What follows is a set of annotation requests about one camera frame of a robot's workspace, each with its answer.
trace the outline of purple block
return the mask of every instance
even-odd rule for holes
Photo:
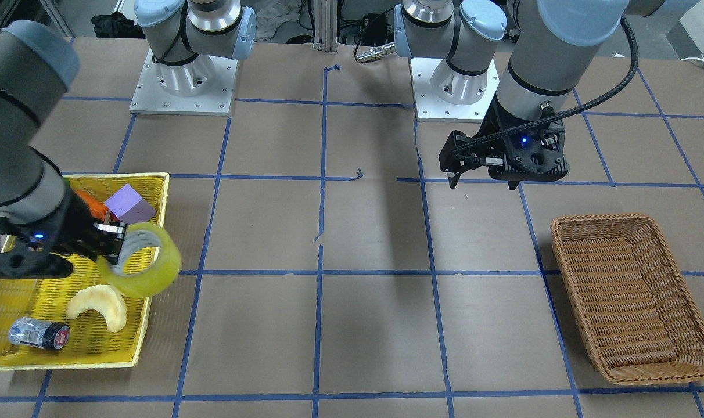
[[[148,222],[156,215],[156,209],[153,209],[153,206],[150,206],[131,185],[124,185],[111,198],[107,199],[105,206],[119,220],[128,224]]]

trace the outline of yellow tape roll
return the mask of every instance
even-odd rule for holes
[[[160,248],[153,264],[142,272],[126,275],[123,270],[127,259],[148,247]],[[179,276],[182,255],[164,228],[149,223],[134,223],[127,225],[119,263],[111,265],[100,256],[96,259],[96,266],[103,280],[115,286],[122,294],[142,298],[153,296],[169,287]]]

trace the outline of peeled banana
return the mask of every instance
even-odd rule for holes
[[[107,284],[81,289],[66,306],[66,317],[76,319],[78,314],[94,309],[107,321],[107,330],[117,333],[127,322],[127,309],[119,291]]]

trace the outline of white mounting plate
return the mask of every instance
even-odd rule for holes
[[[161,87],[156,76],[156,65],[151,61],[152,53],[145,56],[140,79],[132,94],[131,113],[147,114],[205,114],[206,116],[230,116],[233,108],[233,92],[236,85],[238,61],[210,56],[215,64],[217,79],[201,95],[182,97],[172,95]]]
[[[414,101],[416,103],[416,119],[419,121],[434,122],[481,122],[489,109],[489,104],[496,93],[499,85],[499,76],[496,72],[494,60],[489,64],[487,70],[487,88],[482,93],[482,97],[474,104],[456,105],[440,99],[434,91],[429,80],[440,64],[439,58],[412,58],[411,86],[414,89]]]

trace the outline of black cloth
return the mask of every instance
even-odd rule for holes
[[[91,23],[97,38],[145,38],[139,24],[119,12],[94,16]]]

